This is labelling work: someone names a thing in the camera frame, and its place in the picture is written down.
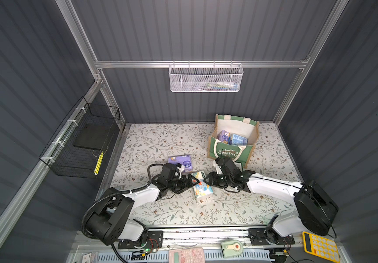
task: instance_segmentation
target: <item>tissue pack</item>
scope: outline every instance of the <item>tissue pack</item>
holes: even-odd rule
[[[199,183],[193,187],[196,194],[196,200],[203,200],[211,197],[213,195],[213,190],[208,184],[204,183],[205,173],[203,171],[198,171],[192,173],[192,175],[199,180]]]
[[[247,139],[237,134],[231,134],[228,144],[247,145]]]
[[[190,155],[179,155],[179,156],[171,156],[168,157],[168,162],[172,164],[180,163],[182,166],[185,167],[183,172],[192,172],[192,160]]]
[[[220,140],[221,142],[225,143],[225,144],[228,144],[228,139],[230,138],[230,133],[225,131],[225,130],[222,130],[219,134],[218,134],[218,140]]]

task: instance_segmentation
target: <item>floor mat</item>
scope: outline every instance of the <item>floor mat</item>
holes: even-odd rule
[[[140,187],[148,179],[150,164],[166,163],[173,155],[190,154],[194,171],[213,171],[212,159],[206,156],[208,136],[214,128],[215,124],[205,123],[131,124],[111,186]],[[247,168],[276,179],[300,181],[276,125],[260,124],[259,133]],[[160,169],[152,167],[151,174],[158,174]],[[274,214],[295,209],[264,194],[213,190],[213,197],[200,202],[192,190],[187,190],[168,200],[146,203],[135,208],[130,218],[147,225],[267,224]]]

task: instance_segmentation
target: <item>green tape dispenser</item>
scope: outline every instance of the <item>green tape dispenser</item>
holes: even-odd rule
[[[221,243],[221,249],[225,258],[235,257],[243,253],[243,246],[237,240],[228,240]]]

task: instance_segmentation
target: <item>metal mounting plate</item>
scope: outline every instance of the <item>metal mounting plate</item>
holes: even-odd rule
[[[162,247],[162,240],[163,240],[163,231],[148,231],[148,238],[146,244],[141,247],[140,249],[151,248],[151,242],[149,239],[156,240],[156,242],[152,243],[152,248],[161,248]],[[138,244],[137,242],[130,241],[130,240],[120,240],[117,246],[118,249],[135,249],[139,248],[136,247]]]
[[[253,246],[270,245],[266,240],[265,228],[249,229],[249,239]],[[288,236],[288,245],[294,245],[293,235]],[[284,245],[284,240],[279,240],[276,245]]]

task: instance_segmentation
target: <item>blue tissue pack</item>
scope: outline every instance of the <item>blue tissue pack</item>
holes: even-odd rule
[[[247,145],[247,139],[238,134],[231,134],[228,144],[231,145]]]

